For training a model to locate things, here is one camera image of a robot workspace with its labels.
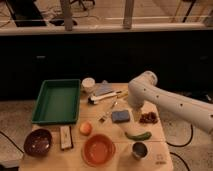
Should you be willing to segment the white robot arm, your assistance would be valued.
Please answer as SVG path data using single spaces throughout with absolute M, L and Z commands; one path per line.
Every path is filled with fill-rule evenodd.
M 195 100 L 157 87 L 158 78 L 145 71 L 128 83 L 128 103 L 140 108 L 145 101 L 159 105 L 208 134 L 213 133 L 213 104 Z

